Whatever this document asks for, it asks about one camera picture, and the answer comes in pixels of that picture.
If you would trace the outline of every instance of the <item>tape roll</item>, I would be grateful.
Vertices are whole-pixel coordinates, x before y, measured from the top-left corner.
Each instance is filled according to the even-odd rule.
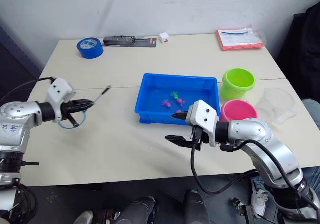
[[[76,47],[83,58],[97,58],[104,52],[102,44],[97,38],[85,38]]]

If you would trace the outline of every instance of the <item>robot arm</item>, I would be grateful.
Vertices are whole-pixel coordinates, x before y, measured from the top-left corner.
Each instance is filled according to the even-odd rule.
[[[185,119],[189,125],[193,126],[193,137],[199,136],[200,129],[200,138],[196,144],[181,136],[168,135],[166,136],[168,140],[183,147],[191,148],[195,144],[198,150],[202,142],[209,143],[213,147],[218,142],[223,151],[232,152],[242,149],[251,157],[266,188],[273,194],[285,218],[290,220],[317,219],[317,211],[287,184],[271,157],[255,144],[259,142],[269,150],[282,166],[290,183],[299,190],[299,193],[309,198],[315,206],[320,207],[319,199],[304,179],[302,169],[293,152],[274,136],[266,122],[257,118],[233,120],[230,123],[219,121],[217,112],[202,100],[191,105],[188,112],[177,113],[173,117]]]
[[[55,79],[47,93],[44,103],[11,102],[0,107],[0,223],[4,222],[1,217],[5,212],[6,219],[26,223],[23,211],[17,212],[17,209],[23,209],[19,203],[26,198],[20,197],[24,192],[21,191],[24,186],[21,184],[21,166],[37,164],[23,160],[31,129],[42,122],[65,119],[69,119],[76,127],[78,123],[71,113],[85,111],[94,105],[87,99],[71,101],[75,91],[61,78]]]

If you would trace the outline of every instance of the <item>blue plastic tray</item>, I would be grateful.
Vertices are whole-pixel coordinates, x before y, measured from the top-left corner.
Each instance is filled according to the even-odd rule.
[[[171,96],[174,91],[186,101],[183,107]],[[221,117],[216,78],[146,73],[142,79],[135,112],[140,114],[141,123],[186,125],[185,120],[171,115],[179,109],[188,111],[189,106],[199,99],[208,103]],[[171,108],[162,105],[164,100],[171,103]]]

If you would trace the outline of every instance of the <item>purple toy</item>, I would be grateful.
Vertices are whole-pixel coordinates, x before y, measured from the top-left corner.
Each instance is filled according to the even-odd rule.
[[[171,103],[168,100],[163,101],[162,105],[164,105],[164,106],[166,106],[168,108],[171,108]]]
[[[177,102],[181,105],[181,107],[186,103],[186,101],[183,100],[182,98],[178,98]]]

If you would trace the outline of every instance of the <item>shoe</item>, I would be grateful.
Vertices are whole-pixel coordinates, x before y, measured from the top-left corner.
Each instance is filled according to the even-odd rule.
[[[252,185],[251,205],[253,207],[253,212],[257,218],[261,218],[259,215],[263,216],[265,214],[266,201],[268,201],[269,192],[266,192],[261,188],[257,190],[254,181],[251,182],[251,185]]]
[[[94,218],[94,213],[91,210],[86,210],[77,219],[73,224],[91,224],[92,219]]]

